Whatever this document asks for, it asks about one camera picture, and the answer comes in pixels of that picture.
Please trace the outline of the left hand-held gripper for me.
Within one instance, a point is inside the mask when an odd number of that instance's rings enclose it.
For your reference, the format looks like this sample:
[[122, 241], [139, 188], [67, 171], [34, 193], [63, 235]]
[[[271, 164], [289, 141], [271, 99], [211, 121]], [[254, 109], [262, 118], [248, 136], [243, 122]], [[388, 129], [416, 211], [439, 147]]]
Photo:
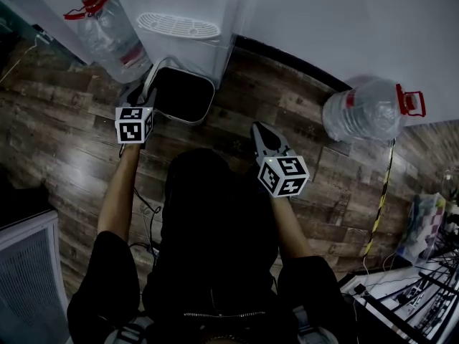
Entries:
[[[145, 107], [117, 107], [115, 130], [119, 144], [142, 144], [153, 130], [153, 108], [157, 88], [153, 88]], [[143, 84], [130, 85], [120, 97], [121, 105], [142, 105]]]

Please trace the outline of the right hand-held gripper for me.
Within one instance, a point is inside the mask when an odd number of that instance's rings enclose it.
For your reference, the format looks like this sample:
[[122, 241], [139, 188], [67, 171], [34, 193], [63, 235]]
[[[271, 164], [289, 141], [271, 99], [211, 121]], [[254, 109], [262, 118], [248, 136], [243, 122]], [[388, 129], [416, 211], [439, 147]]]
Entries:
[[250, 128], [260, 166], [257, 179], [273, 198], [297, 196], [309, 179], [303, 159], [274, 127], [255, 121]]

